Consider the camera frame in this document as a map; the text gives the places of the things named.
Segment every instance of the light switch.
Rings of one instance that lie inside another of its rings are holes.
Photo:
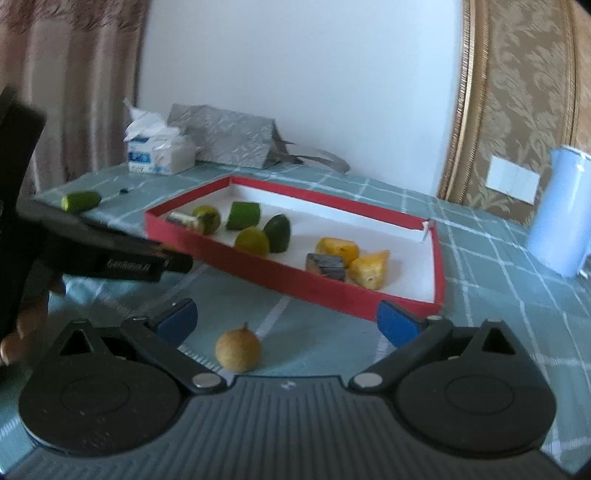
[[[491,155],[485,183],[487,188],[533,205],[539,183],[540,174]]]

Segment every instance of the green cucumber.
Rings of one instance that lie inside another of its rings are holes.
[[[280,254],[287,250],[290,244],[291,225],[285,215],[275,215],[267,222],[263,231],[269,238],[271,253]]]
[[[261,206],[254,202],[232,202],[226,229],[244,230],[261,221]]]
[[[101,200],[98,192],[70,192],[61,198],[61,209],[70,213],[85,212],[98,206]]]

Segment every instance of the white wall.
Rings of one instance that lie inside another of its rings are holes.
[[[462,0],[151,0],[139,106],[273,117],[352,171],[435,194],[459,81]]]

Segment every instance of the gray gift bag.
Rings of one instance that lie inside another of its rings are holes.
[[[285,161],[325,166],[342,174],[350,169],[345,160],[330,152],[284,141],[272,118],[175,103],[168,124],[180,127],[202,148],[197,156],[201,161],[252,168]]]

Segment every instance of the tissue box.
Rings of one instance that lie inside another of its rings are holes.
[[[197,149],[184,137],[154,135],[135,137],[127,142],[129,171],[175,175],[195,166]]]

